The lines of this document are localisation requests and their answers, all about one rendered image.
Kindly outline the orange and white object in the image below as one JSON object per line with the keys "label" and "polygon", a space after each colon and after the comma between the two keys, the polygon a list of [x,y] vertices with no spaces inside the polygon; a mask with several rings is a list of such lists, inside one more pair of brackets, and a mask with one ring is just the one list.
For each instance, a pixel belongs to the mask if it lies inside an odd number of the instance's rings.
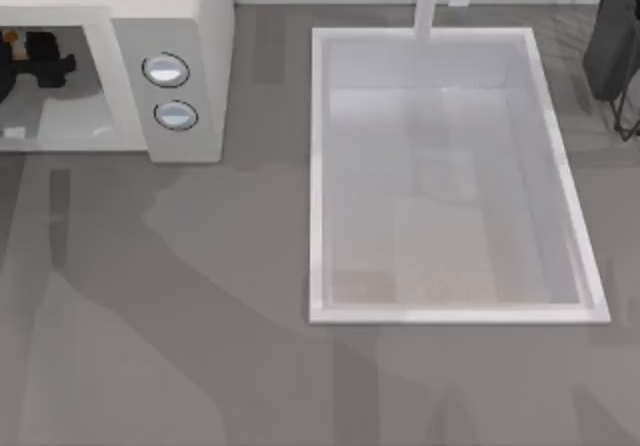
{"label": "orange and white object", "polygon": [[26,60],[26,31],[22,28],[5,28],[0,30],[2,41],[9,45],[14,60]]}

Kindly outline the large round microwave knob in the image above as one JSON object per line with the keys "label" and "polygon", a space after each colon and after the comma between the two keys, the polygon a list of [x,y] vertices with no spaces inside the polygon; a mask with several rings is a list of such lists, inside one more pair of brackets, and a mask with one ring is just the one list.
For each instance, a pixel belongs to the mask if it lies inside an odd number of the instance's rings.
{"label": "large round microwave knob", "polygon": [[188,63],[180,56],[169,52],[145,58],[141,70],[146,80],[160,88],[181,87],[191,76]]}

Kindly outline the small round microwave knob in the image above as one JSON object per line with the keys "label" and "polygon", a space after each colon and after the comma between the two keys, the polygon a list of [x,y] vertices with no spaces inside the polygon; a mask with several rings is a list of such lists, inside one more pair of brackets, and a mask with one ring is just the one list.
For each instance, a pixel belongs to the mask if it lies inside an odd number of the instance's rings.
{"label": "small round microwave knob", "polygon": [[156,105],[153,115],[159,125],[170,131],[187,131],[199,120],[197,110],[189,103],[179,100]]}

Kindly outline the pale microwave oven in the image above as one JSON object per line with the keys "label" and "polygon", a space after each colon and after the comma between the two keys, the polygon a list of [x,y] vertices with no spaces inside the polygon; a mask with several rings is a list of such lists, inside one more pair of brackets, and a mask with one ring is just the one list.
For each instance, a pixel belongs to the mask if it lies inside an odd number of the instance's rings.
{"label": "pale microwave oven", "polygon": [[[56,35],[77,70],[41,89],[19,75],[0,104],[0,152],[144,151],[156,163],[214,163],[222,154],[234,42],[234,0],[0,0],[0,29]],[[189,81],[160,88],[142,74],[147,57],[176,54]],[[187,131],[154,119],[158,104],[198,112]]]}

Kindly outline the white sink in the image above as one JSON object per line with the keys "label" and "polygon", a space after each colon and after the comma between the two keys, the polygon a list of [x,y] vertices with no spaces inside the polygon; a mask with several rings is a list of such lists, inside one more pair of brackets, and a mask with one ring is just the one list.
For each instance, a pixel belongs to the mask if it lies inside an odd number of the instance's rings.
{"label": "white sink", "polygon": [[533,31],[316,28],[313,324],[607,324]]}

